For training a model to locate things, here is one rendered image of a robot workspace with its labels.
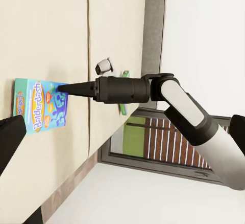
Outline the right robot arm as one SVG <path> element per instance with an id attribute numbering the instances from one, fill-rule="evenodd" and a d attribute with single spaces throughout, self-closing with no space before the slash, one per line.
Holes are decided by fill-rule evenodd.
<path id="1" fill-rule="evenodd" d="M 245 155 L 236 142 L 172 73 L 146 74 L 141 78 L 116 77 L 110 57 L 97 63 L 95 81 L 59 85 L 69 95 L 93 97 L 104 104 L 166 101 L 164 114 L 205 160 L 217 177 L 233 190 L 245 190 Z"/>

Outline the board game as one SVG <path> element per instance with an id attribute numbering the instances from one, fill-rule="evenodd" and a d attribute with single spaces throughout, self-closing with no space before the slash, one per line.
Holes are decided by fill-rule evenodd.
<path id="1" fill-rule="evenodd" d="M 130 72 L 125 70 L 121 77 L 129 78 L 130 77 Z M 128 114 L 128 111 L 129 111 L 129 108 L 130 108 L 130 104 L 120 104 L 120 108 L 121 108 L 122 115 L 126 116 Z"/>
<path id="2" fill-rule="evenodd" d="M 66 83 L 15 78 L 13 116 L 23 116 L 26 135 L 66 125 L 68 93 L 59 85 Z"/>

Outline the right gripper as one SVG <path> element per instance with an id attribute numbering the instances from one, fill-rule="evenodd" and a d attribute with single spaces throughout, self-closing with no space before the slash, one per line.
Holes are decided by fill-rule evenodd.
<path id="1" fill-rule="evenodd" d="M 134 95 L 131 77 L 99 76 L 95 81 L 58 86 L 59 92 L 81 97 L 93 97 L 104 104 L 131 104 Z"/>

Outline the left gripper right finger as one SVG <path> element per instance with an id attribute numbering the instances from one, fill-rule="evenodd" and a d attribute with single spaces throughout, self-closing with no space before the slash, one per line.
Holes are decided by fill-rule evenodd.
<path id="1" fill-rule="evenodd" d="M 245 155 L 245 117 L 240 115 L 231 117 L 229 134 Z"/>

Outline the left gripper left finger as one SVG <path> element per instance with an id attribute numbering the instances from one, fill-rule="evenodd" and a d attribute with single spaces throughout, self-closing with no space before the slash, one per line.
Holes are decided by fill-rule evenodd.
<path id="1" fill-rule="evenodd" d="M 27 133 L 22 115 L 0 120 L 0 176 Z"/>

